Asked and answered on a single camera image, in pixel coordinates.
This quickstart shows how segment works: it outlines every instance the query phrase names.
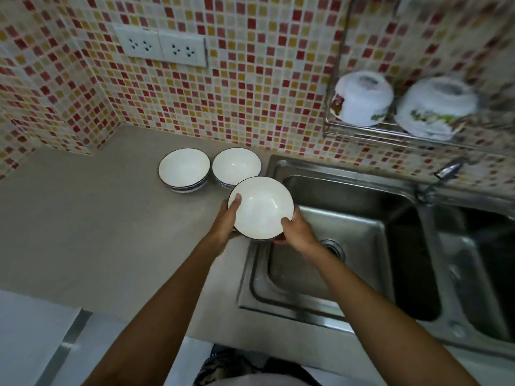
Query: person's right hand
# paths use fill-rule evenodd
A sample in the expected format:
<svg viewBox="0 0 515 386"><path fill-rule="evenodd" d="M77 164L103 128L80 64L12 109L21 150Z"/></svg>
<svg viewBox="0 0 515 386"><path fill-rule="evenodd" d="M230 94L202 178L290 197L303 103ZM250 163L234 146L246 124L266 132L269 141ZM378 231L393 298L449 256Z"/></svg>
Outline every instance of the person's right hand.
<svg viewBox="0 0 515 386"><path fill-rule="evenodd" d="M313 245L318 244L310 224L302 217L299 206L295 206L293 219L290 221L288 218L283 218L281 225L286 242L297 252L306 254Z"/></svg>

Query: metal strip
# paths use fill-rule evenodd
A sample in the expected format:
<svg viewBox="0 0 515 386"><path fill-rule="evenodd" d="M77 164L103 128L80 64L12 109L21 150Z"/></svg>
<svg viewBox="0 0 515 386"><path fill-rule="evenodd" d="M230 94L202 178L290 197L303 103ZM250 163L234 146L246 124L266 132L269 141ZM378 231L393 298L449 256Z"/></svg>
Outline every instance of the metal strip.
<svg viewBox="0 0 515 386"><path fill-rule="evenodd" d="M86 326L92 314L93 313L91 311L84 309L79 311L79 314L77 314L72 325L69 327L68 332L66 335L64 335L61 344L59 344L59 347L46 365L45 370L43 370L38 381L35 383L35 386L52 385L55 377L57 376L57 373L59 370L61 370L61 367L66 361L69 352L72 350L73 344L77 341L77 338L84 330L84 327Z"/></svg>

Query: power socket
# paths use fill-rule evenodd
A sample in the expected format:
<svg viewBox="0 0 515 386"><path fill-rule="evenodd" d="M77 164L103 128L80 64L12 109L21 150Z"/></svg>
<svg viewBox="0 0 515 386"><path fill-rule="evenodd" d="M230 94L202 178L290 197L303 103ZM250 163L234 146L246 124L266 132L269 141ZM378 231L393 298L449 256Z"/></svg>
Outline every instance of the power socket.
<svg viewBox="0 0 515 386"><path fill-rule="evenodd" d="M159 31L165 61L206 67L204 37L177 31Z"/></svg>
<svg viewBox="0 0 515 386"><path fill-rule="evenodd" d="M114 31L129 57L164 61L157 31L132 25L115 25Z"/></svg>

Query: chrome faucet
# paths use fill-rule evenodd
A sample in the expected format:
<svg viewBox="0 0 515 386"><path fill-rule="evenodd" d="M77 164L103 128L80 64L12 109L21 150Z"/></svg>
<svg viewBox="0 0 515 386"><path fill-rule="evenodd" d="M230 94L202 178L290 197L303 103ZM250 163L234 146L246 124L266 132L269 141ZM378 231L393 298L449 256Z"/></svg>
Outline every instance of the chrome faucet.
<svg viewBox="0 0 515 386"><path fill-rule="evenodd" d="M458 172L465 164L473 165L475 162L471 161L467 157L461 156L452 161L449 161L443 167L438 169L434 175L438 179L436 183L429 185L426 189L417 189L415 195L417 199L424 204L433 204L435 191L438 187L447 184L448 181L458 178Z"/></svg>

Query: person's right arm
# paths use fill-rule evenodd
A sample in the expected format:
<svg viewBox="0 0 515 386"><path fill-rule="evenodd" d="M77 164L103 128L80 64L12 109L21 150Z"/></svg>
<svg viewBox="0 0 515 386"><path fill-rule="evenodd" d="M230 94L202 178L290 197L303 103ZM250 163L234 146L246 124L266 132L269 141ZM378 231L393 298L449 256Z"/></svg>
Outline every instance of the person's right arm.
<svg viewBox="0 0 515 386"><path fill-rule="evenodd" d="M283 218L281 223L287 243L318 269L389 386L478 386L422 326L323 248L298 207L293 220Z"/></svg>

